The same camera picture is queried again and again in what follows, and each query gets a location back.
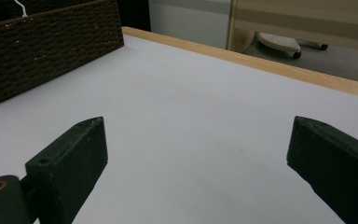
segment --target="white object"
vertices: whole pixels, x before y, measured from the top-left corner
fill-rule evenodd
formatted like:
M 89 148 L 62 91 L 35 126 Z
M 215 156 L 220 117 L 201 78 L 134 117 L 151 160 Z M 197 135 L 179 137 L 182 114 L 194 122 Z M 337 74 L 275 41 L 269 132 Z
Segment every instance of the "white object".
M 27 11 L 25 9 L 25 6 L 21 4 L 18 0 L 14 0 L 14 1 L 17 3 L 17 5 L 22 7 L 22 17 L 27 17 Z
M 258 33 L 257 38 L 262 44 L 272 49 L 294 52 L 295 59 L 301 56 L 301 47 L 297 44 L 294 38 L 265 33 Z

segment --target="dark brown wicker basket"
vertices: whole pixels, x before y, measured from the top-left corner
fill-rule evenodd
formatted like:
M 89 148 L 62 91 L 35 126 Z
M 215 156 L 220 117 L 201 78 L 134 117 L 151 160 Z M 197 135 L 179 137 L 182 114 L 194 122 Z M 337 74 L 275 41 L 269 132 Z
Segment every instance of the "dark brown wicker basket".
M 116 0 L 21 2 L 0 0 L 0 102 L 124 45 Z

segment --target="woven texture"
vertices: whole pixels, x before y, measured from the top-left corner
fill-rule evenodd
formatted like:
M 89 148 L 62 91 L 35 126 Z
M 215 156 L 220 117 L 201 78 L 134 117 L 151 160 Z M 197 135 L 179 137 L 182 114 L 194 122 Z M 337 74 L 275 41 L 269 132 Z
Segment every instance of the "woven texture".
M 21 2 L 2 1 L 0 102 L 124 45 L 116 0 Z

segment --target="wooden table edge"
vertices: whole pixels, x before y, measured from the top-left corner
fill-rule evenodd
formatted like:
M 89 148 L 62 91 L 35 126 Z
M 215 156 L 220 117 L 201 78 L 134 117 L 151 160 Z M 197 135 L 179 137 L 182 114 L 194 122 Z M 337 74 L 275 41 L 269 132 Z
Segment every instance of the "wooden table edge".
M 275 63 L 253 56 L 229 51 L 226 49 L 219 49 L 211 46 L 194 43 L 191 41 L 186 41 L 183 39 L 178 39 L 166 35 L 159 35 L 130 27 L 123 27 L 122 30 L 124 35 L 131 35 L 159 44 L 164 44 L 179 49 L 186 49 L 224 61 L 242 64 L 283 77 L 293 78 L 296 80 L 326 87 L 332 90 L 343 91 L 358 96 L 358 81 L 346 79 L 343 77 L 334 77 L 324 73 L 310 71 L 308 69 L 294 67 L 283 63 Z

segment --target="white cabinet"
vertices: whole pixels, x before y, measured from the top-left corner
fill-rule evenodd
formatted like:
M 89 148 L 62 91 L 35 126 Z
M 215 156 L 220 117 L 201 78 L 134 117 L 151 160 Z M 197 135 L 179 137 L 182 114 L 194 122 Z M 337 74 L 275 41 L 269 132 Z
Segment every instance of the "white cabinet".
M 231 0 L 149 0 L 151 30 L 225 49 Z

